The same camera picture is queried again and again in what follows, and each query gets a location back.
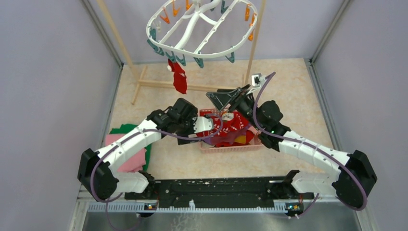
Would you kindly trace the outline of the pink plastic basket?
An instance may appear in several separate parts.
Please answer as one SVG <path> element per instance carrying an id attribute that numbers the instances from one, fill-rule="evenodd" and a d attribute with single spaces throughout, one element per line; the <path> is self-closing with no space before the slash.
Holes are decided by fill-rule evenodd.
<path id="1" fill-rule="evenodd" d="M 217 109 L 201 109 L 201 110 L 209 110 L 215 113 L 215 116 L 218 118 L 221 118 L 220 114 L 224 111 L 228 112 L 227 109 L 219 112 Z M 222 153 L 222 152 L 247 152 L 247 151 L 257 151 L 260 148 L 263 147 L 261 141 L 258 138 L 259 132 L 257 131 L 257 135 L 252 141 L 250 145 L 245 145 L 245 146 L 231 146 L 231 147 L 221 147 L 221 148 L 215 148 L 213 146 L 210 146 L 206 144 L 205 142 L 201 141 L 199 142 L 199 147 L 201 149 L 202 153 Z"/>

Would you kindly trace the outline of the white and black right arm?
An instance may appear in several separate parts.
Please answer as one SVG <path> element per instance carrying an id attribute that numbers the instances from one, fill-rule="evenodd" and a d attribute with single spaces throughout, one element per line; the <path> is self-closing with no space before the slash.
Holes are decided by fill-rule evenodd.
<path id="1" fill-rule="evenodd" d="M 289 154 L 323 170 L 323 173 L 291 171 L 282 192 L 288 198 L 300 193 L 320 193 L 338 198 L 347 207 L 360 211 L 378 178 L 368 156 L 355 150 L 338 151 L 313 142 L 281 123 L 283 114 L 274 100 L 258 104 L 245 86 L 235 90 L 219 89 L 206 93 L 217 110 L 236 110 L 261 133 L 261 143 L 269 149 Z"/>

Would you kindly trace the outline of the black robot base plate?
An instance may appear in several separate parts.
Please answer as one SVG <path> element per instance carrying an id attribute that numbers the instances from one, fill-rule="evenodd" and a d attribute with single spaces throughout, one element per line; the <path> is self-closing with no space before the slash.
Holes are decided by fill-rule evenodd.
<path id="1" fill-rule="evenodd" d="M 142 193 L 126 192 L 126 200 L 155 200 L 181 195 L 255 195 L 256 198 L 313 199 L 311 192 L 299 193 L 278 177 L 155 180 Z"/>

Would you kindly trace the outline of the white plastic clip hanger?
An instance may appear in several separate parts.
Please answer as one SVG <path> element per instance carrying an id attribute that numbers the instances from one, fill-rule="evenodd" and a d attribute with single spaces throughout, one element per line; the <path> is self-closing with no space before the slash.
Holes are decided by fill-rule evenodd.
<path id="1" fill-rule="evenodd" d="M 251 4 L 245 21 L 246 4 Z M 160 19 L 166 7 L 170 24 Z M 259 10 L 251 0 L 167 0 L 146 25 L 153 51 L 176 61 L 175 55 L 194 60 L 227 59 L 231 63 L 255 37 Z"/>

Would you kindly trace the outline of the plain red sock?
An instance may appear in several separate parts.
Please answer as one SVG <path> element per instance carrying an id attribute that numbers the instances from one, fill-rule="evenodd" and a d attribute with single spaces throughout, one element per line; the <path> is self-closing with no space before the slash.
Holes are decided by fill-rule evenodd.
<path id="1" fill-rule="evenodd" d="M 173 86 L 176 91 L 181 94 L 187 94 L 187 77 L 185 71 L 177 62 L 172 62 L 170 59 L 167 60 L 167 68 L 173 73 Z"/>

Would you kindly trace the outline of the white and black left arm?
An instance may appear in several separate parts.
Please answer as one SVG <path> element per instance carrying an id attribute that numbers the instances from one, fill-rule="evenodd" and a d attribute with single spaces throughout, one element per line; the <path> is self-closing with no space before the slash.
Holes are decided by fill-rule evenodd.
<path id="1" fill-rule="evenodd" d="M 136 128 L 118 140 L 96 151 L 85 150 L 80 159 L 77 179 L 98 202 L 111 201 L 122 193 L 137 193 L 148 199 L 154 193 L 153 184 L 141 172 L 120 172 L 119 168 L 148 145 L 166 135 L 175 134 L 188 143 L 198 141 L 192 134 L 209 131 L 211 119 L 199 116 L 198 109 L 179 98 L 165 110 L 152 111 Z"/>

